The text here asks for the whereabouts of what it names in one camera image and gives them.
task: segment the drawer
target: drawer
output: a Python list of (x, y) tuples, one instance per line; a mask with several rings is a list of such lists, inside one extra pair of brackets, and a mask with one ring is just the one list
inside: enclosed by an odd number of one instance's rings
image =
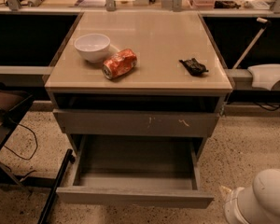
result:
[(189, 138), (84, 135), (70, 187), (57, 188), (66, 203), (136, 204), (206, 208)]
[(55, 109), (64, 133), (209, 137), (216, 113)]

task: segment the chair leg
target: chair leg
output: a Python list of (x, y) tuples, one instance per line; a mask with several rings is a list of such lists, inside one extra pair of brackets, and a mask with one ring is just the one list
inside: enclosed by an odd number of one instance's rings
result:
[(15, 184), (17, 184), (18, 186), (20, 186), (23, 190), (29, 192), (28, 188), (26, 188), (26, 187), (22, 184), (22, 182), (20, 182), (20, 181), (18, 180), (18, 178), (17, 178), (16, 176), (14, 176), (14, 174), (12, 174), (12, 173), (8, 170), (8, 168), (6, 168), (6, 166), (5, 166), (2, 162), (0, 162), (0, 171), (1, 171), (1, 174), (5, 174), (10, 180), (12, 180), (12, 181), (13, 181)]

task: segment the terrazzo floor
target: terrazzo floor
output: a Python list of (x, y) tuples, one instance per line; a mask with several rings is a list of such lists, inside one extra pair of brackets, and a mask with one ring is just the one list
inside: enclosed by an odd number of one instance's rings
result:
[[(35, 170), (31, 175), (56, 176), (70, 144), (50, 110), (39, 111), (33, 107), (21, 124), (35, 131), (39, 144), (36, 154), (30, 161), (23, 161), (3, 148), (0, 161), (17, 175)], [(27, 130), (18, 127), (7, 146), (28, 157), (35, 141)], [(207, 141), (199, 164), (202, 189), (215, 196), (207, 209), (80, 205), (57, 199), (49, 223), (227, 223), (223, 204), (228, 190), (249, 186), (263, 169), (280, 168), (280, 110), (269, 112), (257, 106), (228, 106)], [(62, 185), (66, 185), (70, 171), (71, 165)], [(0, 224), (37, 223), (48, 195), (45, 190), (28, 195), (19, 189), (0, 188)]]

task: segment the drawer front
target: drawer front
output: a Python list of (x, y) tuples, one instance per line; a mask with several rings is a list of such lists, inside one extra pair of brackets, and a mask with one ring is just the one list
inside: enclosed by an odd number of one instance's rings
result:
[(62, 201), (206, 208), (213, 196), (200, 190), (188, 138), (84, 135)]
[(64, 133), (209, 137), (215, 113), (54, 110)]

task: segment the soda can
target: soda can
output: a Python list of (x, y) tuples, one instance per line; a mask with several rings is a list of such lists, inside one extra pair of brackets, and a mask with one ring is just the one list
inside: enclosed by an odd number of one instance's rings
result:
[(136, 55), (131, 49), (124, 49), (104, 61), (103, 73), (108, 79), (113, 79), (128, 73), (136, 65)]

